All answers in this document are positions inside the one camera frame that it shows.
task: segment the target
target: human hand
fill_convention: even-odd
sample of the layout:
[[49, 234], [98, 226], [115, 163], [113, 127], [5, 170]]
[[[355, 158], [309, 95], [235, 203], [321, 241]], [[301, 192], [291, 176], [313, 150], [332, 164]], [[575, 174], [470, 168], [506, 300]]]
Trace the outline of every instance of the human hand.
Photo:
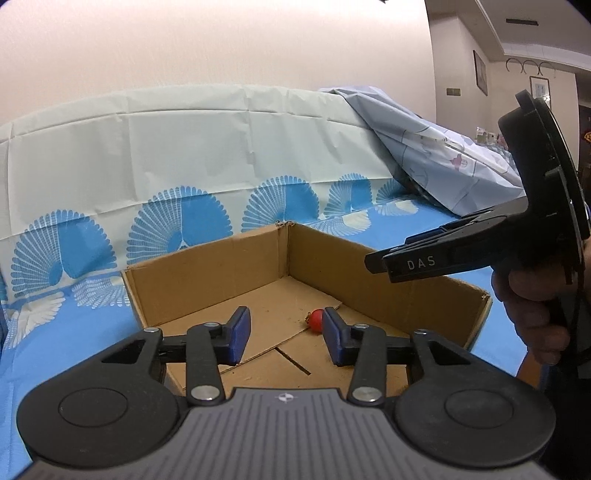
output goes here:
[[[591, 265], [591, 248], [587, 246], [585, 263]], [[492, 287], [515, 324], [517, 335], [535, 359], [541, 364], [558, 363], [560, 352], [566, 349], [570, 338], [566, 328], [550, 324], [550, 311], [543, 302], [576, 291], [576, 282], [566, 284], [562, 265], [550, 261], [533, 270], [513, 270], [508, 276], [494, 272]]]

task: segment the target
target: blue bed sheet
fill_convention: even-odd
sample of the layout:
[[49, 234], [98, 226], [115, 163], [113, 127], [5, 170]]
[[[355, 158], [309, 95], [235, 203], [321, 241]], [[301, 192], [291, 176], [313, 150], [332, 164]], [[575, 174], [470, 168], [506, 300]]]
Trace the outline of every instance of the blue bed sheet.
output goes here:
[[[416, 197], [376, 205], [364, 210], [361, 215], [364, 215], [365, 224], [369, 225], [363, 231], [334, 228], [334, 219], [311, 225], [374, 249], [384, 249], [404, 242], [409, 235], [435, 228], [454, 218]], [[347, 224], [347, 221], [345, 219], [341, 224]], [[454, 276], [490, 290], [490, 268]], [[93, 285], [101, 286], [112, 281], [113, 273], [98, 275], [94, 279], [96, 282]], [[138, 329], [124, 290], [117, 297], [110, 289], [109, 302], [101, 302], [100, 296], [85, 292], [80, 294], [76, 288], [61, 290], [64, 300], [54, 320], [35, 328], [17, 348], [5, 348], [2, 353], [0, 479], [15, 477], [30, 462], [15, 424], [18, 405], [26, 393]], [[511, 374], [517, 372], [525, 355], [525, 346], [516, 336], [502, 304], [496, 300], [473, 352]]]

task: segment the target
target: ceiling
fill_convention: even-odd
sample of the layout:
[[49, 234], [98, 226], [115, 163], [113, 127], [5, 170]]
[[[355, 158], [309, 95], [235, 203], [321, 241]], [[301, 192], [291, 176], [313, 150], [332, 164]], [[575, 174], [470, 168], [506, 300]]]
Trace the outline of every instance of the ceiling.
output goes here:
[[[556, 47], [591, 56], [591, 24], [567, 0], [480, 0], [480, 3], [502, 43]], [[508, 24], [507, 18], [536, 20], [539, 26]]]

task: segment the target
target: small red object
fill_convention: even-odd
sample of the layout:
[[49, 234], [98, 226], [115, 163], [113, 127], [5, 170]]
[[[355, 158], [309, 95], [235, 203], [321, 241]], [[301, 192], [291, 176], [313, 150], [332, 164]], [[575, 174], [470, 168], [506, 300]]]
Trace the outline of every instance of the small red object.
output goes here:
[[306, 323], [313, 332], [322, 333], [322, 312], [323, 309], [317, 309], [306, 317]]

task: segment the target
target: cardboard flap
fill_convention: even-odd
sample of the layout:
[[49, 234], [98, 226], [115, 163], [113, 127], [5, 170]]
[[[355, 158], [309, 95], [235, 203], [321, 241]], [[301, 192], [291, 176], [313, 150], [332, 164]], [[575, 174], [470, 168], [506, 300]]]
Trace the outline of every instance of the cardboard flap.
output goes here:
[[129, 267], [126, 285], [158, 326], [271, 283], [287, 272], [287, 230], [271, 225]]

